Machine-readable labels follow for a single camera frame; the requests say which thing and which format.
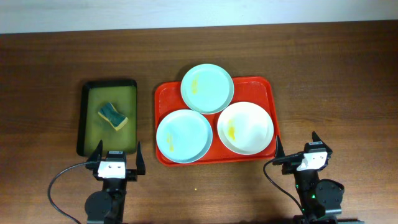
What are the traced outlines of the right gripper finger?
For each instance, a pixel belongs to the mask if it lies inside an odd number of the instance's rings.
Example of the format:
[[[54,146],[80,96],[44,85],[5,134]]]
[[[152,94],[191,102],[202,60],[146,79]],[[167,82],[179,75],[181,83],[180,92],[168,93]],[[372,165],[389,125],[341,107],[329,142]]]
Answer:
[[[315,131],[312,132],[312,141],[313,142],[322,142],[322,140],[320,139],[320,137],[318,136],[318,134]]]
[[[285,157],[285,152],[282,146],[282,142],[280,140],[280,136],[276,136],[276,150],[275,150],[275,158]]]

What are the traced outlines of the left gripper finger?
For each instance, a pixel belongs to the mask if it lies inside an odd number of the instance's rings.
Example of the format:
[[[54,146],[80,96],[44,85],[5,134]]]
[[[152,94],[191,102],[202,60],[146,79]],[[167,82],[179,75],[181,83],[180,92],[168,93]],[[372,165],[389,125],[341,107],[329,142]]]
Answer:
[[[93,153],[89,156],[88,162],[98,162],[102,158],[102,152],[103,152],[103,141],[100,140],[96,149],[93,151]]]
[[[137,144],[136,170],[137,170],[137,175],[145,175],[146,174],[146,166],[145,166],[144,158],[142,156],[140,142],[138,142],[138,144]]]

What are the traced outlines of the white plate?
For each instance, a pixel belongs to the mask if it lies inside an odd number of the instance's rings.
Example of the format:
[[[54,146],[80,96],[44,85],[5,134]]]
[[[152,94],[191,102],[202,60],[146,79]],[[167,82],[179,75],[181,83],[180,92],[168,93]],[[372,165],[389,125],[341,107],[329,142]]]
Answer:
[[[216,127],[221,142],[230,151],[245,156],[265,150],[274,135],[273,121],[268,112],[245,101],[224,109]]]

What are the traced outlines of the green and yellow sponge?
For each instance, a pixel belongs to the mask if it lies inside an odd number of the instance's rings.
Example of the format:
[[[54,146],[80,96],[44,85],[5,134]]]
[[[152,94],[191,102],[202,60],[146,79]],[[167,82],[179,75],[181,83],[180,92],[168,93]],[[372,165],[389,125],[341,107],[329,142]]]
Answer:
[[[99,109],[98,115],[107,121],[116,131],[119,131],[129,121],[128,117],[119,113],[110,102]]]

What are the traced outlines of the light blue plate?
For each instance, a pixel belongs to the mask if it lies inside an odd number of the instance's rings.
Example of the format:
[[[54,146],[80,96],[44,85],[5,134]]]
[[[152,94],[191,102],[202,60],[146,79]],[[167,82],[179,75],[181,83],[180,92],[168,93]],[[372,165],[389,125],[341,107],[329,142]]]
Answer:
[[[177,110],[160,122],[156,131],[159,151],[170,161],[188,164],[201,159],[210,149],[210,122],[193,110]]]

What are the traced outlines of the light green plate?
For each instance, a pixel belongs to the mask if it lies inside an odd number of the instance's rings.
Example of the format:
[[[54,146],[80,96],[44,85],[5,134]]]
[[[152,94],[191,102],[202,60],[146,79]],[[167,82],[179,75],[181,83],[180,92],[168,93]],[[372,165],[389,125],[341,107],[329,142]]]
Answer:
[[[204,63],[194,66],[184,75],[180,92],[190,109],[201,114],[215,114],[231,103],[234,83],[225,69]]]

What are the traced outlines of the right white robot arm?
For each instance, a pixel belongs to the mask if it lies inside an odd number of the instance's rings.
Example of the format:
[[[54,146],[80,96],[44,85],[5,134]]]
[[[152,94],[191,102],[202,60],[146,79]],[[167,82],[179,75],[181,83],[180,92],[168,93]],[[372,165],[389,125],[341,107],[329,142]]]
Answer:
[[[345,187],[330,179],[320,179],[318,173],[328,165],[333,151],[317,135],[304,145],[301,152],[286,155],[280,137],[276,137],[276,152],[272,164],[282,166],[282,174],[292,174],[295,189],[300,199],[302,212],[294,216],[295,223],[337,223],[336,216],[342,213],[341,203]]]

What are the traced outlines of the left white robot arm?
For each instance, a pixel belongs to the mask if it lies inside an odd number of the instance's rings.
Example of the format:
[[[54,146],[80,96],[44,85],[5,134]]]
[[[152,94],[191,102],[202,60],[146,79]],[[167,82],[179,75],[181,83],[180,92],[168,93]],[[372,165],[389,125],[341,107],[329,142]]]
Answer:
[[[108,151],[102,158],[103,142],[100,141],[87,160],[86,168],[96,180],[102,181],[100,191],[92,193],[85,202],[88,223],[120,224],[123,222],[127,183],[136,182],[146,174],[146,167],[137,145],[136,168],[127,169],[127,154],[124,151]]]

